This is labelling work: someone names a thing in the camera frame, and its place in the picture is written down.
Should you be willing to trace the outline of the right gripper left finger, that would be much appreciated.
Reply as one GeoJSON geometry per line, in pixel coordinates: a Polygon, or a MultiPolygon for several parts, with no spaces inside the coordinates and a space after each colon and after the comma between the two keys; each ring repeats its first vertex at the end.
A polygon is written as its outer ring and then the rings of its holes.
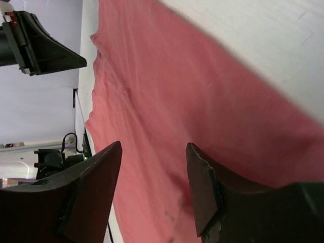
{"type": "Polygon", "coordinates": [[[31,184],[1,190],[1,242],[103,242],[122,160],[116,141],[31,184]]]}

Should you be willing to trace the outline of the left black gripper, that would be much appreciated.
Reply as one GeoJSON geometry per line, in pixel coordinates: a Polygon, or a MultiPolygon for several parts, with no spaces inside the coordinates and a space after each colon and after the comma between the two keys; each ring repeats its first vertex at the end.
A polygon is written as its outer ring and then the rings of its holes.
{"type": "Polygon", "coordinates": [[[51,37],[35,14],[13,11],[11,19],[1,26],[1,66],[18,64],[30,76],[86,67],[86,59],[51,37]]]}

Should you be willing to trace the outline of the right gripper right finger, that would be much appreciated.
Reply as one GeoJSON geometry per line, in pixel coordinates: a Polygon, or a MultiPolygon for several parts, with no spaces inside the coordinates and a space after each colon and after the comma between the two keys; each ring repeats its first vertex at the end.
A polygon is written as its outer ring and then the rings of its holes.
{"type": "Polygon", "coordinates": [[[202,242],[323,242],[323,183],[273,189],[186,147],[196,234],[202,242]]]}

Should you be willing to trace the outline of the red t-shirt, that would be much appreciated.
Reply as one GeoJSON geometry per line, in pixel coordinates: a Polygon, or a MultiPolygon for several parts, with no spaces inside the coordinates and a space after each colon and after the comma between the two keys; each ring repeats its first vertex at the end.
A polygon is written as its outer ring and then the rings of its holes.
{"type": "Polygon", "coordinates": [[[271,186],[323,180],[323,129],[156,1],[99,1],[92,36],[100,151],[120,141],[114,209],[124,242],[198,242],[186,145],[271,186]]]}

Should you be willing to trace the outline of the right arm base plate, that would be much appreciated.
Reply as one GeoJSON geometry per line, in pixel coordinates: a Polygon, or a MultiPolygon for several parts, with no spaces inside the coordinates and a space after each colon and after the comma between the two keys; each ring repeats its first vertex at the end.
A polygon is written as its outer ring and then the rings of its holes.
{"type": "Polygon", "coordinates": [[[1,188],[31,183],[76,165],[92,156],[88,136],[83,135],[81,150],[42,148],[36,151],[1,155],[1,188]]]}

